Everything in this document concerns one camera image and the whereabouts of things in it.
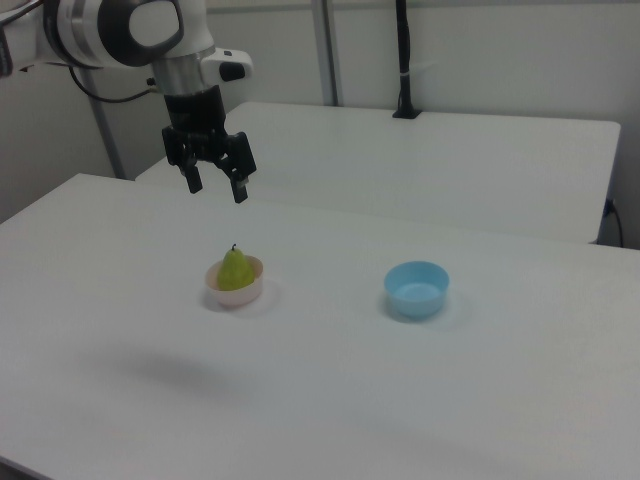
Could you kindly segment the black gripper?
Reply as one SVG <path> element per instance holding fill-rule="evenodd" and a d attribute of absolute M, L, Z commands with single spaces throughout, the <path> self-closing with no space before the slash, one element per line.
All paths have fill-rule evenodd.
<path fill-rule="evenodd" d="M 189 191 L 202 190 L 198 160 L 217 162 L 230 181 L 234 201 L 244 202 L 249 177 L 257 167 L 247 135 L 226 131 L 220 87 L 164 100 L 170 117 L 170 125 L 162 130 L 166 156 L 170 165 L 179 168 Z"/>

